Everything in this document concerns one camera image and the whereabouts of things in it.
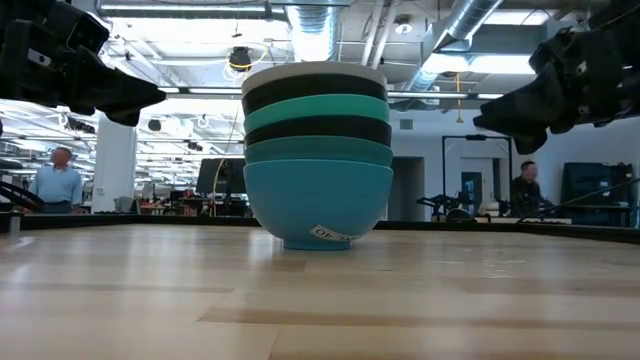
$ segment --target pillar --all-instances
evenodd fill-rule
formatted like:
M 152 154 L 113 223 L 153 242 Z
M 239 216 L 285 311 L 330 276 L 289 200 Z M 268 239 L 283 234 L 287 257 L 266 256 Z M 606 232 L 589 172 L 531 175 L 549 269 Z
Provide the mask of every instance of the pillar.
M 136 128 L 116 124 L 100 114 L 92 213 L 114 211 L 114 199 L 133 197 L 137 140 Z

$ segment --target bowl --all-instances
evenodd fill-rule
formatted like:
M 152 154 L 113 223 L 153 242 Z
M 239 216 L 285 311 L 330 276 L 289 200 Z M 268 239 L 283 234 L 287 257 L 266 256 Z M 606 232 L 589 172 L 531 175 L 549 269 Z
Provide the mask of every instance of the bowl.
M 388 146 L 343 136 L 294 136 L 271 139 L 244 151 L 247 164 L 272 160 L 325 159 L 391 166 L 393 151 Z
M 317 95 L 286 100 L 253 112 L 244 120 L 249 133 L 262 126 L 307 116 L 358 115 L 389 121 L 389 105 L 362 95 Z
M 253 130 L 244 136 L 247 147 L 262 141 L 291 136 L 344 136 L 391 145 L 391 125 L 364 116 L 324 115 L 284 120 Z
M 308 62 L 277 66 L 251 75 L 242 84 L 245 116 L 281 101 L 321 94 L 361 94 L 387 101 L 387 80 L 366 66 Z
M 299 250 L 345 250 L 376 225 L 393 171 L 340 160 L 276 160 L 244 167 L 260 224 Z

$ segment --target sticker on bowl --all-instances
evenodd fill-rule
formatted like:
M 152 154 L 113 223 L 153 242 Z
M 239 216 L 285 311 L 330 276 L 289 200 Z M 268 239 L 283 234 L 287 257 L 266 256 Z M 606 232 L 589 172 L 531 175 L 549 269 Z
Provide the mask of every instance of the sticker on bowl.
M 310 231 L 311 234 L 329 241 L 353 241 L 362 237 L 362 235 L 344 235 L 331 231 L 324 226 L 316 226 Z

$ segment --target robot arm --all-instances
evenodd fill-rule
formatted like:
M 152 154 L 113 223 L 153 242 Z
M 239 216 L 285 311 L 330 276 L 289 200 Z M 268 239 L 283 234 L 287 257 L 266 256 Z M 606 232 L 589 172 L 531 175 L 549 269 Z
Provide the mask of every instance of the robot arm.
M 476 126 L 514 138 L 531 154 L 575 125 L 601 127 L 640 114 L 640 0 L 613 0 L 589 19 L 590 31 L 566 28 L 529 59 L 536 80 L 480 107 Z
M 57 0 L 0 0 L 0 98 L 96 109 L 126 126 L 163 101 L 156 85 L 106 67 L 98 52 L 109 31 L 90 14 Z

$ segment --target man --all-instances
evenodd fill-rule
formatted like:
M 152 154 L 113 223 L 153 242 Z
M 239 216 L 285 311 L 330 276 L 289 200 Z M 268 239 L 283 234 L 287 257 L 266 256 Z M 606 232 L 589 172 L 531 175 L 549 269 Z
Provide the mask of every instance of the man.
M 511 182 L 511 216 L 521 217 L 540 209 L 547 201 L 540 195 L 536 182 L 538 167 L 527 160 L 520 165 L 521 174 Z
M 29 191 L 47 204 L 46 214 L 68 214 L 82 204 L 82 180 L 80 174 L 69 168 L 71 151 L 59 147 L 53 151 L 53 167 L 38 169 Z

